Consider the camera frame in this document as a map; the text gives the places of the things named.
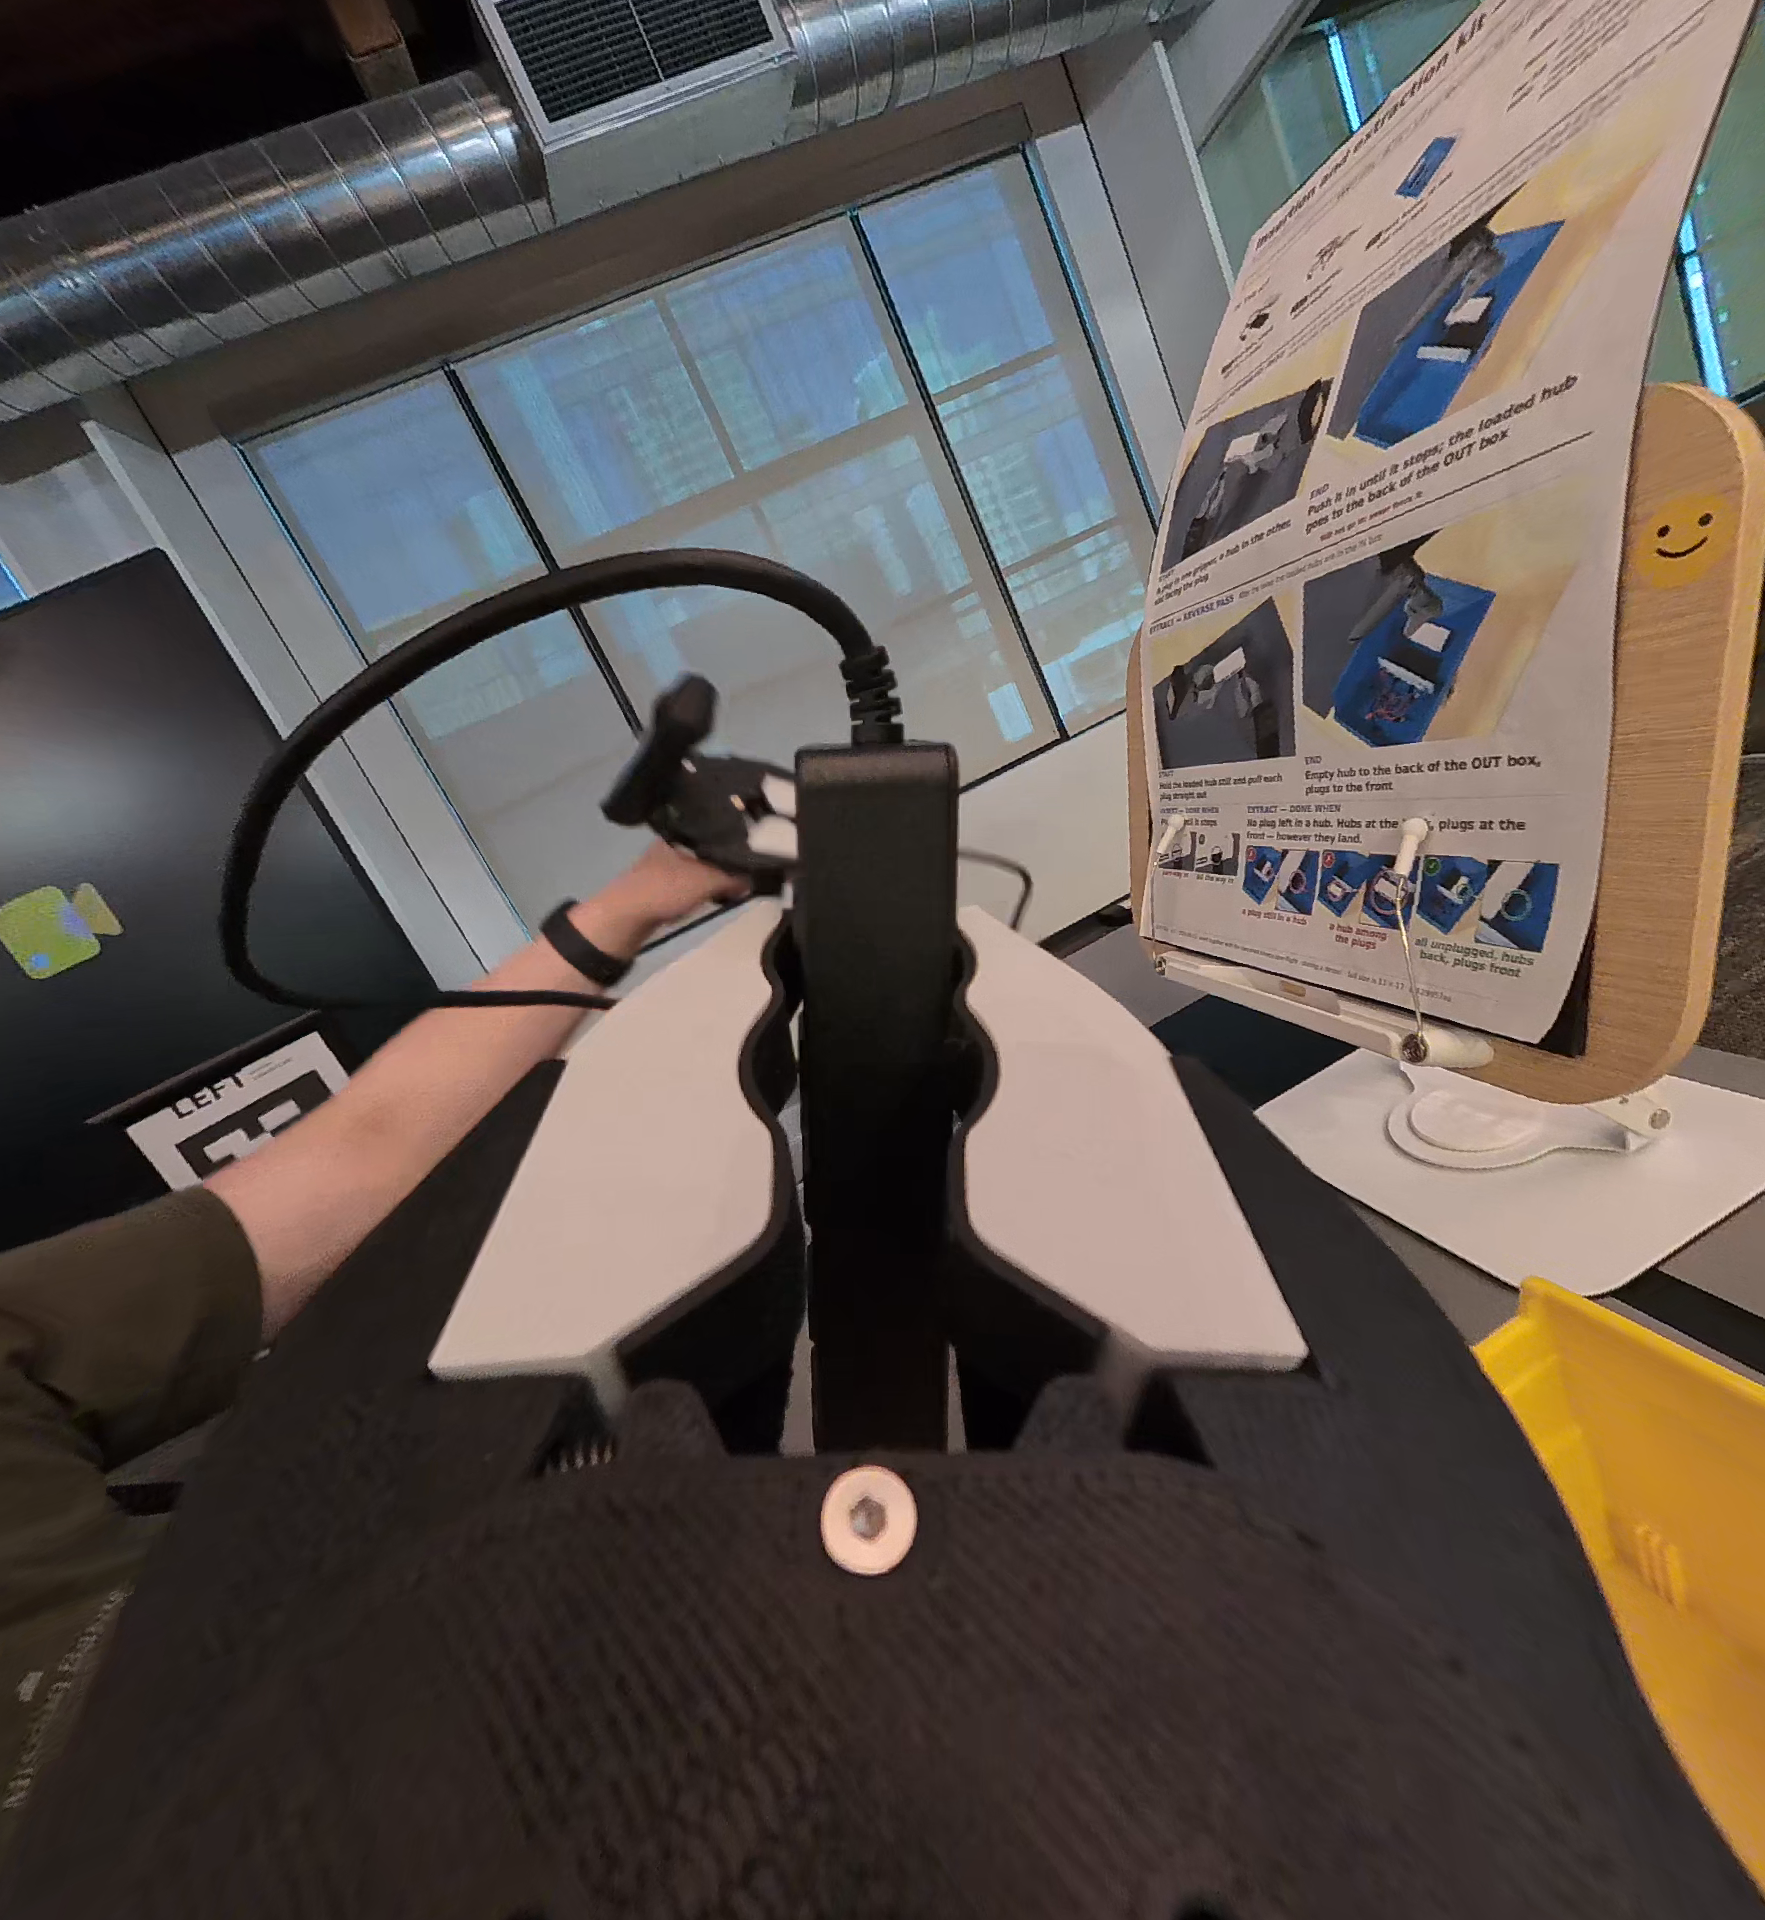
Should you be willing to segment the yellow plastic bin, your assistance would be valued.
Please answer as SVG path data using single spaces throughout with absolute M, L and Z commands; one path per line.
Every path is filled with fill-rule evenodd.
M 1528 1280 L 1476 1359 L 1589 1553 L 1662 1732 L 1765 1897 L 1765 1384 Z

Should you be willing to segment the instruction sheet on stand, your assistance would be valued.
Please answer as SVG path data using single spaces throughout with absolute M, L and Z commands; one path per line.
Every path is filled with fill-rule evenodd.
M 1646 589 L 1628 540 L 1674 495 L 1725 495 L 1734 541 L 1704 585 Z M 1624 561 L 1588 1046 L 1561 1053 L 1427 1018 L 1423 1064 L 1561 1104 L 1653 1086 L 1711 1012 L 1765 574 L 1765 437 L 1744 407 L 1704 388 L 1644 390 Z

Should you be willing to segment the person's left hand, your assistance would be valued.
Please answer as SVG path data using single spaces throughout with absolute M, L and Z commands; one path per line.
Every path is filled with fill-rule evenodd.
M 719 908 L 740 906 L 780 876 L 734 876 L 688 848 L 652 844 L 625 876 L 609 887 L 612 915 L 635 949 Z

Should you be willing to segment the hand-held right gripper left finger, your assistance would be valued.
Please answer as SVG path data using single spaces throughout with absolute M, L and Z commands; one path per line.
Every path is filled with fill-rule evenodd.
M 777 1123 L 743 1064 L 777 1007 L 780 925 L 740 908 L 576 1041 L 430 1356 L 438 1381 L 628 1390 L 625 1351 L 777 1225 Z

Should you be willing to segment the black framed sign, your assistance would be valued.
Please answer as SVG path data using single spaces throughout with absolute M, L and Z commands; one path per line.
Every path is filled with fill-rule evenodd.
M 116 1107 L 89 1128 L 125 1137 L 164 1189 L 196 1189 L 246 1165 L 350 1086 L 351 1068 L 305 1016 L 225 1050 Z

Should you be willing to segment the white stand base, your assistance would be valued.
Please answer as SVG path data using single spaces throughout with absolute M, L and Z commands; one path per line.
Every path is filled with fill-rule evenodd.
M 1342 1196 L 1512 1289 L 1610 1295 L 1765 1195 L 1765 1100 L 1677 1076 L 1561 1104 L 1356 1050 L 1261 1119 Z

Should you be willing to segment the large glass window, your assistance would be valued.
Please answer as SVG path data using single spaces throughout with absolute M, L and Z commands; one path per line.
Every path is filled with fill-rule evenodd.
M 1127 662 L 1153 561 L 1080 140 L 949 171 L 595 309 L 180 455 L 320 689 L 567 562 L 743 549 L 851 601 L 966 845 L 1061 933 L 1130 887 Z

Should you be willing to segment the ceiling air vent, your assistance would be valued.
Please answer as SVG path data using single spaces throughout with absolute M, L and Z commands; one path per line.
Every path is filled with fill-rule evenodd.
M 774 4 L 475 4 L 531 132 L 557 148 L 743 84 L 790 105 L 795 43 Z

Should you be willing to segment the instruction poster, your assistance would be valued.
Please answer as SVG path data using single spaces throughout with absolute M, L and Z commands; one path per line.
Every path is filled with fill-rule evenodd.
M 1646 364 L 1753 4 L 1484 4 L 1255 235 L 1141 634 L 1159 948 L 1542 1041 Z

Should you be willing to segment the large dark panel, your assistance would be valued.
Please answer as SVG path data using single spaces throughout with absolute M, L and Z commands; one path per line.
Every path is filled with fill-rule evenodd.
M 0 1253 L 167 1189 L 89 1117 L 320 1018 L 359 1068 L 435 995 L 360 861 L 308 794 L 275 821 L 252 955 L 217 906 L 275 730 L 161 553 L 0 614 Z

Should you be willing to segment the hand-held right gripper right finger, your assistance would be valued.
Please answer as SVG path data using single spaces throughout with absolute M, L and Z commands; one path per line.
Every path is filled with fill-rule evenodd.
M 949 1311 L 997 1384 L 1296 1373 L 1307 1339 L 1164 1046 L 988 911 L 958 915 L 976 1094 L 949 1149 Z

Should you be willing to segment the silver ventilation duct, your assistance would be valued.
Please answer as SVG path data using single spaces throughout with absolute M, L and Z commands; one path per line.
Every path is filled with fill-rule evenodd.
M 1198 12 L 774 7 L 795 43 L 786 108 L 774 84 L 743 84 L 548 148 L 493 58 L 490 73 L 466 68 L 0 220 L 0 427 Z

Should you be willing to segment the person's left forearm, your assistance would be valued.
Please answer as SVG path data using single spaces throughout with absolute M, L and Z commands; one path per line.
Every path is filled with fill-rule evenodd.
M 595 986 L 533 939 L 484 992 L 539 1000 L 420 1016 L 320 1111 L 208 1180 L 254 1253 L 265 1342 L 531 1068 L 560 1058 L 588 1009 L 555 995 Z

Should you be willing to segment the narrow glass window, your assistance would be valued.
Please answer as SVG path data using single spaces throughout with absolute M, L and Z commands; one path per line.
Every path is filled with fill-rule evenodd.
M 1473 4 L 1316 4 L 1201 143 L 1229 269 L 1263 226 L 1430 61 Z M 1671 260 L 1649 375 L 1765 390 L 1765 4 L 1738 53 Z

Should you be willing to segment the yellow smiley sticker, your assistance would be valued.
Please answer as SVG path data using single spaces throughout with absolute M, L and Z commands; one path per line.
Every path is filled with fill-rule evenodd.
M 1639 525 L 1628 561 L 1646 589 L 1688 589 L 1726 556 L 1737 509 L 1725 495 L 1674 495 Z

